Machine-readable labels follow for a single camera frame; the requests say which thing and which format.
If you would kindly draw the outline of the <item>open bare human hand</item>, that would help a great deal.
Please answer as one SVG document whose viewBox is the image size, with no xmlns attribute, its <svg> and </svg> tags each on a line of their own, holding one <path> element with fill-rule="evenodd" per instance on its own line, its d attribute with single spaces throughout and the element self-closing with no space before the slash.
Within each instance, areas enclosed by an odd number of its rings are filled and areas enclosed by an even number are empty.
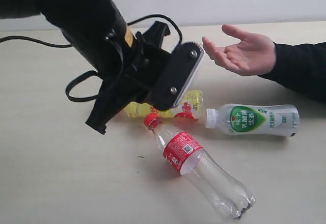
<svg viewBox="0 0 326 224">
<path fill-rule="evenodd" d="M 203 48 L 216 65 L 240 76 L 260 76 L 273 70 L 276 48 L 269 37 L 230 24 L 222 25 L 222 32 L 239 42 L 218 47 L 208 37 L 202 37 Z"/>
</svg>

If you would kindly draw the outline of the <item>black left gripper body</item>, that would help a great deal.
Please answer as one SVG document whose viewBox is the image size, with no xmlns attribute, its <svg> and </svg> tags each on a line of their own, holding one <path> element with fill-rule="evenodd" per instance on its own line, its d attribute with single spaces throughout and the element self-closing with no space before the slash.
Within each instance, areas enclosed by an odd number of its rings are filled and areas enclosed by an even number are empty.
<svg viewBox="0 0 326 224">
<path fill-rule="evenodd" d="M 112 0 L 64 0 L 62 6 L 62 33 L 67 41 L 94 67 L 73 80 L 66 87 L 66 95 L 73 102 L 87 102 L 72 97 L 70 91 L 89 76 L 117 83 L 132 64 L 145 60 L 163 67 L 170 54 L 159 44 L 152 44 L 146 34 L 134 36 Z"/>
</svg>

